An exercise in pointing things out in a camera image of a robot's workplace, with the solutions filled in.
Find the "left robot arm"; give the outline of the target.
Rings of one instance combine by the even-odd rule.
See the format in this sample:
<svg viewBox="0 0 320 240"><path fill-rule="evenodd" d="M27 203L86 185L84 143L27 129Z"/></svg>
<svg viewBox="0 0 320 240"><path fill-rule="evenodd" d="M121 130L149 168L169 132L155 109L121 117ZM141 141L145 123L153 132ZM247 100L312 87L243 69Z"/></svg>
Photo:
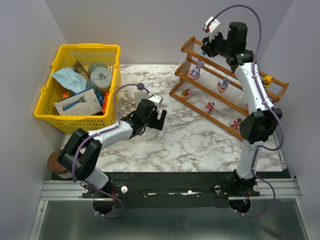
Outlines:
<svg viewBox="0 0 320 240"><path fill-rule="evenodd" d="M57 161L78 181L84 181L102 190L110 178L96 167L100 152L118 142L142 135L146 128L163 130L167 111L158 117L163 98L153 95L142 99L136 110L111 126L84 131L77 129L70 137Z"/></svg>

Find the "pink figure toy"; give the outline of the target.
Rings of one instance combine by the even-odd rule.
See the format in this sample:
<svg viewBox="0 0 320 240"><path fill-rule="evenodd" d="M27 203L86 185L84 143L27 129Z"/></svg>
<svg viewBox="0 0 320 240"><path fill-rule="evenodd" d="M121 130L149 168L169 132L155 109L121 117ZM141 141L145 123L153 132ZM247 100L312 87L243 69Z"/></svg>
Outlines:
<svg viewBox="0 0 320 240"><path fill-rule="evenodd" d="M215 107L215 103L214 102L208 102L205 105L205 112L208 113L208 114L211 114L213 112L214 107Z"/></svg>

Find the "yellow duck toy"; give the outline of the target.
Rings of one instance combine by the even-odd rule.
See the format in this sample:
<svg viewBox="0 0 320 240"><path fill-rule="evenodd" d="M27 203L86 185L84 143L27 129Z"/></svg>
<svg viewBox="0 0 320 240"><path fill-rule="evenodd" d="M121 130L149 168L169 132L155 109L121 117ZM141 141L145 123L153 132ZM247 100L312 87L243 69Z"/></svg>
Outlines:
<svg viewBox="0 0 320 240"><path fill-rule="evenodd" d="M262 85L264 88L269 88L271 84L273 83L274 78L270 75L266 75L262 79Z"/></svg>

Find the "red white figure toy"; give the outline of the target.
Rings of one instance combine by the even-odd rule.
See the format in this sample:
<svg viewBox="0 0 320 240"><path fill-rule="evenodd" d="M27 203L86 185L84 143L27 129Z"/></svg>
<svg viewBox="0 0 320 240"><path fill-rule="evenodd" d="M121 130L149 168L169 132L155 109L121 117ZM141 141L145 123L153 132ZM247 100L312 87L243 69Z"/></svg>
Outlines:
<svg viewBox="0 0 320 240"><path fill-rule="evenodd" d="M240 125L241 125L242 119L241 118L236 118L232 124L230 125L230 128L233 129L234 131L238 132L240 130Z"/></svg>

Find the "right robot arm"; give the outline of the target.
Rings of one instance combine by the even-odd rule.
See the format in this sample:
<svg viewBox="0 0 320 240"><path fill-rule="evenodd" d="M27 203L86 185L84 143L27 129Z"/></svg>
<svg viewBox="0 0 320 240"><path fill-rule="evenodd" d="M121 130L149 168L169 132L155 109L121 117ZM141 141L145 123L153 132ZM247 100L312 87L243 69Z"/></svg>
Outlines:
<svg viewBox="0 0 320 240"><path fill-rule="evenodd" d="M259 150L274 133L282 110L275 108L269 100L259 76L255 55L246 49L247 25L243 22L230 23L227 38L224 38L220 32L220 22L210 18L203 30L208 36L202 40L201 49L211 58L217 55L225 57L247 100L249 115L239 127L243 148L229 188L232 193L247 192L256 181L255 167Z"/></svg>

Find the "purple bunny pink base toy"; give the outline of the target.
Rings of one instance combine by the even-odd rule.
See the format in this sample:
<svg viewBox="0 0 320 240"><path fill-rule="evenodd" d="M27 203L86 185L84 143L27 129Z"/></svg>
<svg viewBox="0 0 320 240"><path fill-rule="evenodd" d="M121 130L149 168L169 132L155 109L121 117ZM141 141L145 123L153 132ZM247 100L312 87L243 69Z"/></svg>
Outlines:
<svg viewBox="0 0 320 240"><path fill-rule="evenodd" d="M188 72L188 77L192 80L197 80L200 77L201 68L203 66L204 63L201 60L198 60L195 67Z"/></svg>

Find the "purple bunny orange cup toy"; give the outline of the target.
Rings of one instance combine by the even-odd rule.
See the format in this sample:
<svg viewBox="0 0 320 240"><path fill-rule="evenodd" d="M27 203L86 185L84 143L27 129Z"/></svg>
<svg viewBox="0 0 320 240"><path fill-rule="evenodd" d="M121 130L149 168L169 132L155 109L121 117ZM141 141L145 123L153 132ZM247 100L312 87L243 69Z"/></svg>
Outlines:
<svg viewBox="0 0 320 240"><path fill-rule="evenodd" d="M229 84L231 83L231 80L227 79L227 78L224 78L222 79L222 81L220 81L218 84L217 84L217 90L220 92L220 93L224 93Z"/></svg>

